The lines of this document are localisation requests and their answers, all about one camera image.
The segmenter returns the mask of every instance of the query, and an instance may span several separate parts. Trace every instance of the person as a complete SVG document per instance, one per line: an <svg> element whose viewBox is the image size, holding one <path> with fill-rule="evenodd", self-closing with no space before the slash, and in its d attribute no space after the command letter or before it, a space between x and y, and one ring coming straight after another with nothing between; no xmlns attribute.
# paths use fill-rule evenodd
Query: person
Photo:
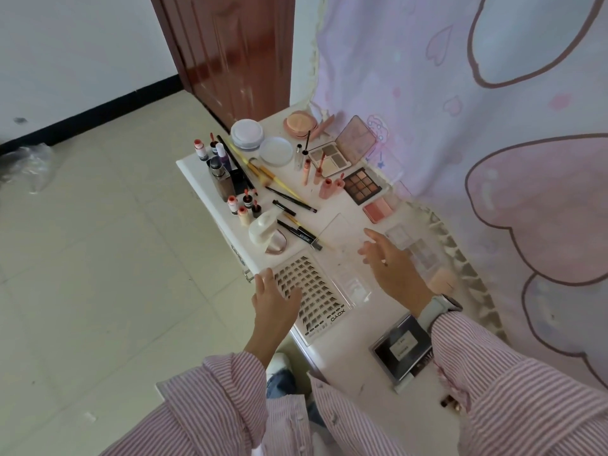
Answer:
<svg viewBox="0 0 608 456"><path fill-rule="evenodd" d="M382 234L359 251L382 289L428 325L438 374L465 409L462 455L608 454L608 395L512 350L447 305L429 315L431 293L405 252ZM327 383L311 378L321 424L336 448L311 434L301 395L268 399L265 368L293 326L301 291L279 293L270 269L255 276L255 328L243 352L206 358L202 366L157 388L164 403L103 456L405 455L399 444Z"/></svg>

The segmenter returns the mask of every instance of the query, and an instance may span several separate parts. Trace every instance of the glass bottle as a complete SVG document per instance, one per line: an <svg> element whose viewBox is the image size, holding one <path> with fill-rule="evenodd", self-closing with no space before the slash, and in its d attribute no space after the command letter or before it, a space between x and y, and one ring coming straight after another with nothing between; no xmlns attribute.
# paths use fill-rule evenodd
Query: glass bottle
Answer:
<svg viewBox="0 0 608 456"><path fill-rule="evenodd" d="M222 162L219 160L218 156L212 157L209 160L209 168L219 196L227 202L228 197L236 195L230 173L222 166Z"/></svg>

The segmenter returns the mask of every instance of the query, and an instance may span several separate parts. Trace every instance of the white wall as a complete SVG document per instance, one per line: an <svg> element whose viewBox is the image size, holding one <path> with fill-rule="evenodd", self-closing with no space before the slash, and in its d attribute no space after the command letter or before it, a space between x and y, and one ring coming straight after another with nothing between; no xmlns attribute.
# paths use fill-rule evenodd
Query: white wall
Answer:
<svg viewBox="0 0 608 456"><path fill-rule="evenodd" d="M309 98L314 90L315 35L322 0L295 0L294 50L291 60L290 105Z"/></svg>
<svg viewBox="0 0 608 456"><path fill-rule="evenodd" d="M150 0L0 2L0 143L176 73Z"/></svg>

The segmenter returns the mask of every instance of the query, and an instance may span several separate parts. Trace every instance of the red door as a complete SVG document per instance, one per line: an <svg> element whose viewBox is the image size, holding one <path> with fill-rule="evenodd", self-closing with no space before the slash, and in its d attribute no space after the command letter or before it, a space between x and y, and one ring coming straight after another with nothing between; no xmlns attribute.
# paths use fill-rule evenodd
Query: red door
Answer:
<svg viewBox="0 0 608 456"><path fill-rule="evenodd" d="M152 2L186 89L228 128L289 106L295 0Z"/></svg>

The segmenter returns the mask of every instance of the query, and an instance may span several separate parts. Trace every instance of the plastic bag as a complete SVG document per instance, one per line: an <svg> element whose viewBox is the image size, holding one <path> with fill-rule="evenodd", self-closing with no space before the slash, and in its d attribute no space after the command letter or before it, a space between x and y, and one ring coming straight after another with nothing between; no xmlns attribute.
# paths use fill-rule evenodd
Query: plastic bag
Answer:
<svg viewBox="0 0 608 456"><path fill-rule="evenodd" d="M46 144L19 147L0 157L0 182L8 183L23 176L30 193L39 193L55 174L55 153Z"/></svg>

